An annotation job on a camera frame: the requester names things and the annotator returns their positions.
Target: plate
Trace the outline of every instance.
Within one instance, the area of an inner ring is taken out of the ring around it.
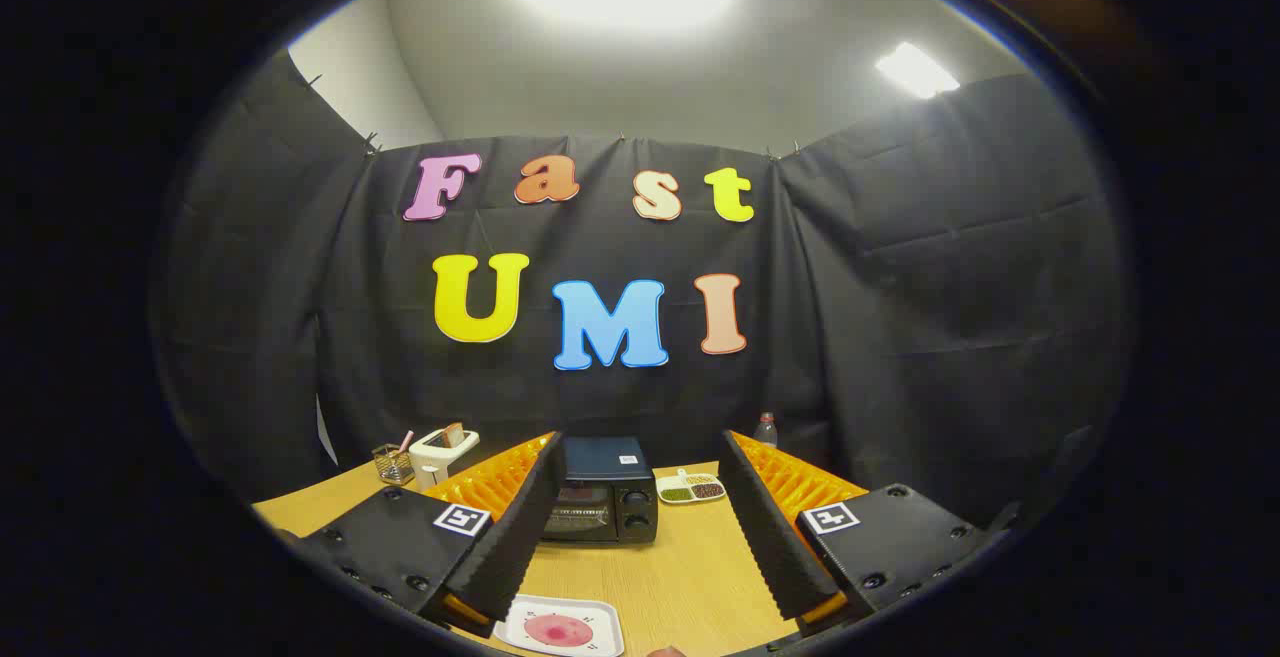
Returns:
[[[512,647],[563,657],[618,657],[623,651],[618,611],[591,599],[517,594],[493,635]]]

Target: white wall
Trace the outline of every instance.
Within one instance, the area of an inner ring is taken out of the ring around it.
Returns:
[[[387,0],[353,0],[289,46],[315,91],[361,136],[385,150],[444,138],[408,77]]]

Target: black backdrop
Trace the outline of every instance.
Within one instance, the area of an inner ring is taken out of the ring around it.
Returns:
[[[343,1],[14,1],[27,45],[59,46],[33,50],[24,73],[33,79],[19,82],[38,93],[23,134],[41,149],[15,160],[58,158],[15,174],[18,224],[37,228],[18,295],[29,284],[40,296],[19,396],[45,405],[31,423],[59,434],[41,437],[65,439],[68,428],[93,437],[67,442],[81,469],[63,473],[33,443],[14,452],[15,487],[41,507],[29,530],[14,530],[26,598],[10,637],[31,652],[78,654],[114,640],[146,654],[174,644],[198,654],[358,653],[375,634],[394,649],[422,644],[389,624],[394,612],[353,608],[291,562],[188,461],[142,321],[157,195],[198,120],[271,36],[297,33]],[[844,630],[849,642],[829,652],[1010,640],[1061,654],[1266,652],[1275,593],[1253,556],[1272,542],[1257,528],[1274,493],[1257,478],[1274,461],[1258,437],[1274,429],[1267,411],[1238,405],[1271,382],[1260,324],[1272,311],[1272,260],[1260,246],[1274,224],[1266,118],[1277,42],[1257,18],[1275,0],[997,1],[1106,97],[1089,102],[1089,117],[1124,165],[1143,341],[1110,439],[1053,515],[979,579],[957,574],[937,598]],[[1129,24],[1105,19],[1106,6],[1142,18],[1160,56],[1175,61],[1135,54]],[[997,9],[975,14],[1014,23]],[[86,196],[97,210],[69,219],[68,205]],[[19,420],[19,435],[26,426]],[[104,446],[124,458],[104,460]]]
[[[177,411],[215,474],[264,499],[406,429],[462,420],[480,455],[548,429],[635,434],[658,465],[705,460],[724,428],[776,410],[783,447],[874,488],[905,482],[989,521],[1061,439],[1103,420],[1128,346],[1117,237],[1079,129],[1029,77],[988,79],[782,159],[648,140],[502,137],[366,156],[282,54],[221,120],[175,192],[152,318]],[[425,156],[483,166],[439,220],[404,222]],[[512,197],[529,160],[566,154],[580,193]],[[751,181],[746,223],[703,175]],[[680,181],[675,222],[631,207],[643,169]],[[431,315],[440,255],[522,252],[520,316],[463,345]],[[696,277],[732,273],[748,347],[710,356]],[[559,371],[553,284],[609,306],[666,286],[671,360]]]

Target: sticker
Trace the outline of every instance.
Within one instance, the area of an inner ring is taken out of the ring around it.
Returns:
[[[547,155],[520,168],[521,181],[516,183],[516,201],[532,205],[543,200],[563,202],[581,188],[573,182],[573,160],[564,155]]]
[[[493,342],[516,327],[520,312],[520,273],[529,266],[529,256],[503,252],[489,257],[489,266],[498,273],[493,312],[488,318],[467,314],[467,282],[477,261],[471,255],[444,255],[431,263],[435,282],[435,327],[456,342]]]
[[[449,508],[442,512],[439,517],[435,517],[435,521],[431,524],[449,531],[475,537],[485,521],[489,521],[489,512],[485,510],[476,510],[465,505],[449,505]]]
[[[680,197],[676,197],[680,183],[669,173],[646,169],[636,173],[631,186],[636,191],[636,196],[631,197],[631,206],[637,215],[663,222],[680,216]]]
[[[694,280],[694,287],[703,293],[707,304],[707,339],[703,339],[703,352],[708,355],[731,355],[746,347],[746,338],[737,332],[737,305],[733,291],[742,284],[737,275],[704,274]]]
[[[552,293],[563,311],[561,353],[552,360],[558,370],[585,370],[591,366],[584,341],[590,343],[600,364],[609,366],[627,339],[622,364],[628,368],[657,368],[667,364],[658,333],[658,298],[664,288],[653,279],[636,279],[622,288],[622,297],[609,312],[590,282],[561,282]]]
[[[480,170],[480,155],[453,155],[428,158],[419,163],[422,174],[417,179],[413,202],[404,210],[404,220],[435,220],[444,216],[444,200],[453,200],[462,192],[466,175]]]
[[[717,214],[728,222],[748,222],[755,216],[750,205],[744,205],[741,192],[751,191],[751,181],[742,179],[733,168],[718,169],[703,178],[712,186],[712,202]]]
[[[849,511],[849,506],[846,506],[845,502],[836,502],[835,505],[827,505],[826,507],[814,507],[813,510],[805,510],[800,514],[804,515],[804,519],[809,520],[809,526],[813,528],[814,534],[827,534],[851,528],[860,523],[860,520]]]

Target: white tray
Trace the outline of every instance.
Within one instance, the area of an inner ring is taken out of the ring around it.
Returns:
[[[694,494],[695,484],[714,484],[721,488],[721,493],[712,497],[698,497]],[[689,505],[691,502],[707,502],[724,497],[724,485],[721,480],[716,479],[716,475],[707,473],[689,474],[684,469],[677,470],[673,476],[658,478],[654,483],[654,489],[658,489],[658,499],[662,499],[668,505]],[[662,496],[662,493],[667,489],[687,489],[689,499],[667,499]]]
[[[591,629],[591,639],[577,647],[557,647],[539,642],[525,631],[524,625],[527,620],[541,615],[562,615],[586,622]],[[591,599],[517,594],[507,612],[507,620],[493,626],[493,635],[512,647],[563,654],[563,657],[618,657],[623,651],[618,611],[612,604]]]

